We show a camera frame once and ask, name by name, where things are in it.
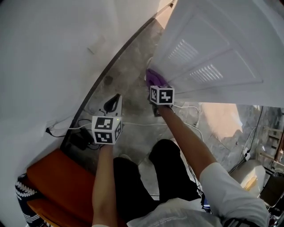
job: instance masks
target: person's leg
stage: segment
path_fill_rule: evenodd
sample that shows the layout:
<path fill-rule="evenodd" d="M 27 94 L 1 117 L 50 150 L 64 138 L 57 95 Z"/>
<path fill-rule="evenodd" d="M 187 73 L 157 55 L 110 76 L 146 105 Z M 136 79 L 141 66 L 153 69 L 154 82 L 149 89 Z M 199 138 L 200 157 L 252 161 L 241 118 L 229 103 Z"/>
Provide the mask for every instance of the person's leg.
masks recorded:
<path fill-rule="evenodd" d="M 147 215 L 158 206 L 145 189 L 134 162 L 115 158 L 114 180 L 118 214 L 126 223 Z"/>
<path fill-rule="evenodd" d="M 166 139 L 158 141 L 149 159 L 154 164 L 157 173 L 162 203 L 173 198 L 187 201 L 200 198 L 197 185 L 189 179 L 180 156 L 180 149 L 174 142 Z"/>

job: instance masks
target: white door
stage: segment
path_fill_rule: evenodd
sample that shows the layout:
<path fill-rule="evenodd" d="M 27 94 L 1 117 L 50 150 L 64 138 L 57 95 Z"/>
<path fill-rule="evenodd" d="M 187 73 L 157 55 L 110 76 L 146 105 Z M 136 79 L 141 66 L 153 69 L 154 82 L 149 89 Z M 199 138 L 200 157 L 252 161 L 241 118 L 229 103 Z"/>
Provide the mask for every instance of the white door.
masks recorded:
<path fill-rule="evenodd" d="M 150 68 L 176 99 L 284 107 L 284 20 L 264 0 L 178 0 Z"/>

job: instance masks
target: concrete floor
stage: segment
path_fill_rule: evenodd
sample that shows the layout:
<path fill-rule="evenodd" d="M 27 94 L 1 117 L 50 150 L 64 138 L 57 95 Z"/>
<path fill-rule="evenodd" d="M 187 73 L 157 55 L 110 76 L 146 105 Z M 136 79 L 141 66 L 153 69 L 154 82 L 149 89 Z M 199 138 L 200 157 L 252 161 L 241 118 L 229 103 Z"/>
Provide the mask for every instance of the concrete floor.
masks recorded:
<path fill-rule="evenodd" d="M 153 56 L 171 12 L 171 8 L 166 9 L 123 52 L 92 95 L 80 119 L 91 119 L 102 99 L 119 93 L 123 96 L 123 122 L 139 124 L 164 122 L 161 117 L 153 116 L 152 107 L 147 101 L 148 90 L 144 76 L 148 60 Z M 176 105 L 196 106 L 200 110 L 198 128 L 203 134 L 204 142 L 226 170 L 230 170 L 238 162 L 245 142 L 257 125 L 261 110 L 259 106 L 222 103 L 176 102 Z M 184 122 L 194 124 L 197 121 L 198 114 L 194 108 L 174 107 L 174 111 Z M 263 107 L 252 154 L 258 141 L 265 137 L 263 126 L 274 126 L 279 111 L 279 108 Z M 254 133 L 251 134 L 249 146 L 253 136 Z M 148 154 L 158 140 L 172 137 L 167 126 L 125 125 L 114 147 L 115 156 L 125 153 L 139 165 L 142 181 L 151 195 L 158 195 L 158 183 L 154 166 L 147 158 Z M 90 149 L 81 151 L 72 146 L 69 156 L 95 173 L 98 151 Z"/>

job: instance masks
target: white wall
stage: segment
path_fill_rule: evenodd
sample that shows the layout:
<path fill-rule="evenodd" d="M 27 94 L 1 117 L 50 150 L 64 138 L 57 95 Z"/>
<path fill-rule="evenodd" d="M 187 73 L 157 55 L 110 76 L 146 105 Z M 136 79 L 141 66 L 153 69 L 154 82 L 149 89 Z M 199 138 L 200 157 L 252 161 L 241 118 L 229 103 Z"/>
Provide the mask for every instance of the white wall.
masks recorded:
<path fill-rule="evenodd" d="M 123 44 L 170 0 L 4 0 L 0 5 L 0 220 L 22 227 L 14 184 L 62 139 L 47 121 L 74 116 Z M 101 37 L 97 54 L 87 48 Z"/>

